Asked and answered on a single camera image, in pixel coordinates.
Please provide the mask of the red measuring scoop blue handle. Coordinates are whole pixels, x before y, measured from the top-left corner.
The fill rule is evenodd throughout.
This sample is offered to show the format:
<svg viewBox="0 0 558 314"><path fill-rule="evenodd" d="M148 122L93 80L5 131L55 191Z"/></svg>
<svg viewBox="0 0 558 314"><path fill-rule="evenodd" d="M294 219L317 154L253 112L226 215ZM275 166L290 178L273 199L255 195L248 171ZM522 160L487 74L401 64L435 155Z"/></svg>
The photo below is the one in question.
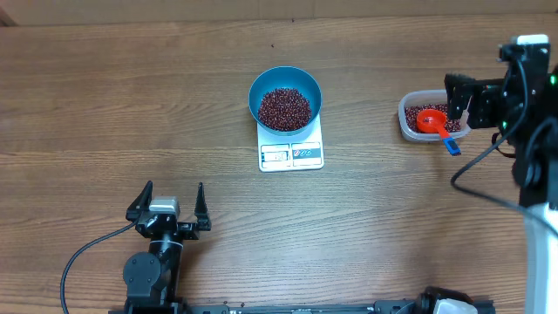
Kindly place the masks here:
<svg viewBox="0 0 558 314"><path fill-rule="evenodd" d="M435 109L425 109L418 113L416 123L422 133L437 133L443 141L448 153L452 156L461 155L460 148L454 138L447 132L446 115Z"/></svg>

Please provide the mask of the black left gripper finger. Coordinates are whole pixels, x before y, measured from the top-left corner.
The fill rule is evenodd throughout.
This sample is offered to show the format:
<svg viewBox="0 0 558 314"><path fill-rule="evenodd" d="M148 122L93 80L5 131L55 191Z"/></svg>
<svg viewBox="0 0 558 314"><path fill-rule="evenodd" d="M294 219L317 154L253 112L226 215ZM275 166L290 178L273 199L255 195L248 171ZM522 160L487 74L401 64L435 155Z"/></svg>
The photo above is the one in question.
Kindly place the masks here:
<svg viewBox="0 0 558 314"><path fill-rule="evenodd" d="M204 185L202 182L198 185L194 215L199 231L210 231L212 222L208 213L208 206L205 200Z"/></svg>
<svg viewBox="0 0 558 314"><path fill-rule="evenodd" d="M149 205L153 197L153 182L148 181L141 193L131 203L126 210L126 219L128 221L137 221L143 212L149 209Z"/></svg>

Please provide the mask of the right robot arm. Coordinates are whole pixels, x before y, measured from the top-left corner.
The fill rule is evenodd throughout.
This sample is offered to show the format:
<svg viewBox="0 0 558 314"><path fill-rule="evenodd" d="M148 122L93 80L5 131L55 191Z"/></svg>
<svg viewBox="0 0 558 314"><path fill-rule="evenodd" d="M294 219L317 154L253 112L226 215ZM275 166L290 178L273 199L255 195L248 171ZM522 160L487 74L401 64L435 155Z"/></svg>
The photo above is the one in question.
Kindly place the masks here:
<svg viewBox="0 0 558 314"><path fill-rule="evenodd" d="M527 235L526 313L557 311L557 70L549 65L547 36L519 36L499 50L503 78L445 77L449 116L466 113L472 129L497 128L491 146L459 170L463 174L506 142L514 148L516 203L487 199L524 217Z"/></svg>

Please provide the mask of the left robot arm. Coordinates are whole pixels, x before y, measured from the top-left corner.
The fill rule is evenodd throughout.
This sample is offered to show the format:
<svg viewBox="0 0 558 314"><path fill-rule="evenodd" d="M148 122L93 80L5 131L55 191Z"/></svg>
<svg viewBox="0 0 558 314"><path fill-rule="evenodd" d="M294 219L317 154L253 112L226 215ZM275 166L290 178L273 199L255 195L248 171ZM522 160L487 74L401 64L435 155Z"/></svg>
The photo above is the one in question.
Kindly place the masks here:
<svg viewBox="0 0 558 314"><path fill-rule="evenodd" d="M123 269L126 313L190 313L187 302L177 296L181 257L185 241L200 238L212 223L204 185L198 185L195 222L181 222L175 196L153 196L149 181L126 210L126 219L149 240L146 252L132 255Z"/></svg>

